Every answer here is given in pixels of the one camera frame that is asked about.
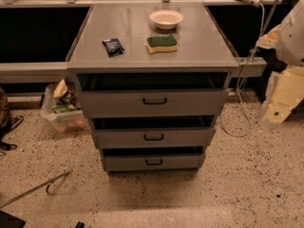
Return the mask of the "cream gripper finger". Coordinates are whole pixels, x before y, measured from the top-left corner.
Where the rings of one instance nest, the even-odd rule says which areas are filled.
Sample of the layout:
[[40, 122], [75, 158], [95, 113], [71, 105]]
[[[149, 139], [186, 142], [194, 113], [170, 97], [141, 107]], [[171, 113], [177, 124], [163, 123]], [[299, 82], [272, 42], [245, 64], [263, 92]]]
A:
[[274, 129], [281, 125], [304, 100], [304, 67], [287, 66], [282, 72], [273, 72], [262, 104], [260, 125]]

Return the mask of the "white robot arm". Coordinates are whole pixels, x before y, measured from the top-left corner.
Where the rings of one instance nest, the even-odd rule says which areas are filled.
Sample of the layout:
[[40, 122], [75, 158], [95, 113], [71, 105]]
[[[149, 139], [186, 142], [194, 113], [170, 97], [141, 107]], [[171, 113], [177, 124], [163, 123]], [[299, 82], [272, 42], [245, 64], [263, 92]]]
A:
[[257, 45], [274, 48], [276, 58], [287, 65], [282, 72], [271, 74], [262, 104], [260, 124], [274, 129], [304, 100], [304, 0], [298, 0], [278, 26], [258, 39]]

